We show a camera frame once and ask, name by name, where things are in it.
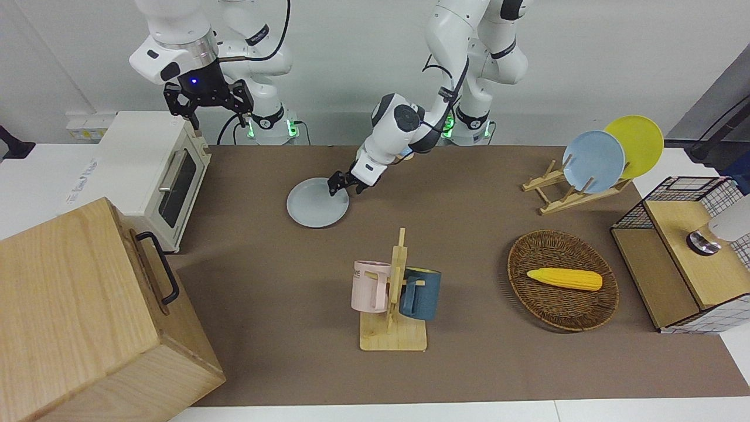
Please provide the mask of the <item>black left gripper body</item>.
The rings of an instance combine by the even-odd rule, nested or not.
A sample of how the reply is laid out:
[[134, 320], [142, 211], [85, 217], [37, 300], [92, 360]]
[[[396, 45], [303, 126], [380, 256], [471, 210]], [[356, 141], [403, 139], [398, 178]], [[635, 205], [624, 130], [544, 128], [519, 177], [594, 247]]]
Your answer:
[[348, 171], [346, 171], [346, 178], [347, 178], [347, 187], [353, 187], [353, 181], [355, 179], [361, 180], [362, 182], [365, 182], [369, 185], [369, 187], [372, 187], [376, 184], [376, 171], [375, 167], [373, 165], [361, 165], [361, 166], [351, 166]]

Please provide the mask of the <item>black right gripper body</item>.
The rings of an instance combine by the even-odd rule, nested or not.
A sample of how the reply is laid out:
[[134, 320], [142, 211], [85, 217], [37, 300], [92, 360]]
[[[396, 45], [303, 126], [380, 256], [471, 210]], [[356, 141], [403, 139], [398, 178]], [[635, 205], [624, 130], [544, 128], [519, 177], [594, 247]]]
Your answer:
[[223, 107], [236, 114], [251, 113], [254, 110], [254, 99], [247, 90], [246, 81], [242, 79], [204, 89], [193, 83], [188, 83], [187, 86], [166, 83], [163, 96], [169, 112], [176, 117], [193, 117], [199, 107]]

